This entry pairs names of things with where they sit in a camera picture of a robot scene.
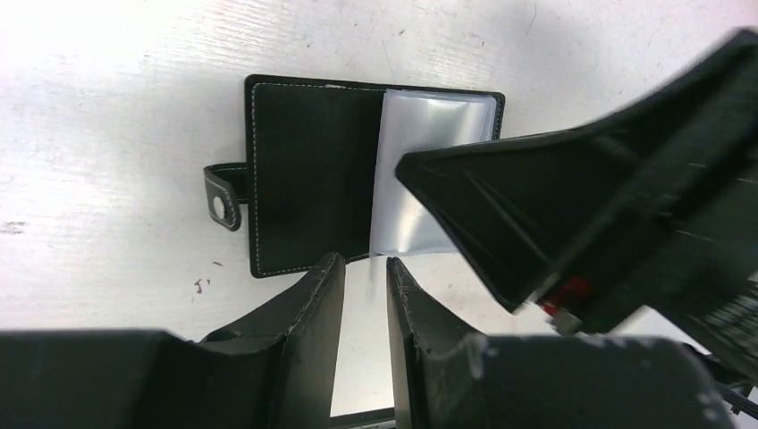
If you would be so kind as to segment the black leather card holder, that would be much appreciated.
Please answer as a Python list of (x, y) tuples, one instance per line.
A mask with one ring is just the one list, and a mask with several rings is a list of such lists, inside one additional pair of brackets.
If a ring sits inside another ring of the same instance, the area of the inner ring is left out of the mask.
[(329, 252), (451, 252), (439, 223), (396, 179), (418, 150), (501, 132), (500, 92), (265, 74), (244, 81), (246, 158), (205, 168), (211, 218), (248, 226), (249, 266), (265, 278), (309, 269)]

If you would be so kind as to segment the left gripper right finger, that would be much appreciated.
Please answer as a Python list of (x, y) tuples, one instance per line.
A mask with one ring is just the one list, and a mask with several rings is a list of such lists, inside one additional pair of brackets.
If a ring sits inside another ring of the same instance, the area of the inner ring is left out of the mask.
[(716, 383), (665, 338), (479, 332), (386, 262), (400, 428), (730, 428)]

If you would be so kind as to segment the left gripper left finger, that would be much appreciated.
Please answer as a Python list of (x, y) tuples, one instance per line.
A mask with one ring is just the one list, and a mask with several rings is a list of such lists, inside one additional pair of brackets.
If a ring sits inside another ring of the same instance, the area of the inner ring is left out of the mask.
[(200, 341), (162, 330), (1, 335), (4, 428), (326, 428), (345, 261)]

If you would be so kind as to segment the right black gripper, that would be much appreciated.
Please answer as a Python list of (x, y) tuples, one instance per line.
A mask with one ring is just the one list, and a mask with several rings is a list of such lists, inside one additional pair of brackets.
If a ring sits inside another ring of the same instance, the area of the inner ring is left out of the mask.
[(754, 30), (601, 121), (407, 153), (395, 173), (505, 309), (554, 262), (536, 300), (560, 331), (648, 306), (757, 376)]

